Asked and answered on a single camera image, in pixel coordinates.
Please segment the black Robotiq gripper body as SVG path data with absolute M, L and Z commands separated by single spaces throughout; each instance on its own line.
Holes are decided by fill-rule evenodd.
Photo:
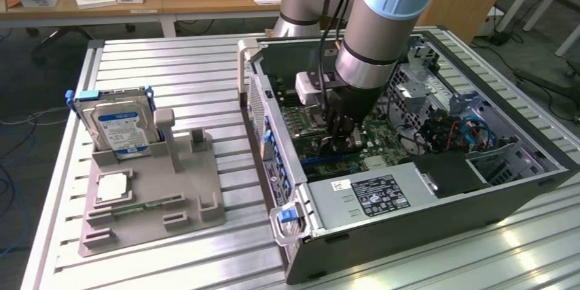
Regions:
M 360 124 L 377 102 L 378 88 L 360 89 L 352 86 L 333 88 L 328 95 L 326 118 L 349 118 Z

